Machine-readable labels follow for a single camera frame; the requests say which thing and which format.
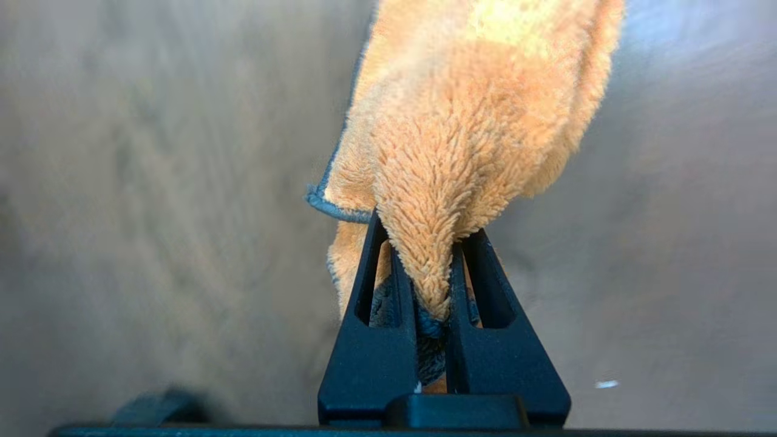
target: gray wooden background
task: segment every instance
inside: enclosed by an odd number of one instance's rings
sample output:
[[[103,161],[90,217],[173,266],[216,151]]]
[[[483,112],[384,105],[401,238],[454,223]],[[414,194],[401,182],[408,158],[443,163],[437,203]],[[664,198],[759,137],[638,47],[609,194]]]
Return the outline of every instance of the gray wooden background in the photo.
[[[315,421],[334,227],[302,196],[370,8],[0,0],[0,434],[170,384]],[[582,153],[492,226],[571,426],[777,428],[775,19],[630,2]]]

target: white speck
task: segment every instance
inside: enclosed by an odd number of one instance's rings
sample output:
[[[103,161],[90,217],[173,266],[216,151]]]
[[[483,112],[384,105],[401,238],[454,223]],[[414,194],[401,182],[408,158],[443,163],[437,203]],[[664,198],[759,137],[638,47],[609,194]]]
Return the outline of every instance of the white speck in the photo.
[[[611,389],[619,385],[620,383],[617,379],[610,379],[609,381],[597,381],[595,387],[598,389]]]

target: fluffy fabric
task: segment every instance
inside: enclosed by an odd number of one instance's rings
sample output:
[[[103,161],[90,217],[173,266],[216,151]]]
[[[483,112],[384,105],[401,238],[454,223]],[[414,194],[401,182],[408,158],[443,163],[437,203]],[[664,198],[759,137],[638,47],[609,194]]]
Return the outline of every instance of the fluffy fabric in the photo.
[[[419,303],[446,320],[453,242],[560,175],[604,95],[622,15],[622,0],[380,2],[342,138],[308,193],[342,220],[329,249],[341,311],[377,208]]]

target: towel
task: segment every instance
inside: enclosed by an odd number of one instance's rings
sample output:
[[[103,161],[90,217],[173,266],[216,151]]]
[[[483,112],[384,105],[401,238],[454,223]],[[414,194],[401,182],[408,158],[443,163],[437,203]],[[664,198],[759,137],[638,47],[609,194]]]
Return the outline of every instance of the towel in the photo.
[[[378,3],[340,141],[307,196],[340,220],[328,266],[341,315],[377,208],[389,241],[376,323],[390,243],[440,347],[453,243],[561,174],[605,93],[623,12],[622,0]]]

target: microfiber towel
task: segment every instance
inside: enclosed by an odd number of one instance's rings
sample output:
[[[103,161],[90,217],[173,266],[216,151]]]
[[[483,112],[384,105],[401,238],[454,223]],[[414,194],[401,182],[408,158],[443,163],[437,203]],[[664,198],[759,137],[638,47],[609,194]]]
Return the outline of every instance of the microfiber towel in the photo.
[[[413,280],[421,335],[441,338],[453,243],[561,174],[604,95],[623,9],[622,0],[378,3],[339,144],[307,197],[340,220],[328,266],[341,314],[377,208],[389,241],[375,322],[390,243]]]

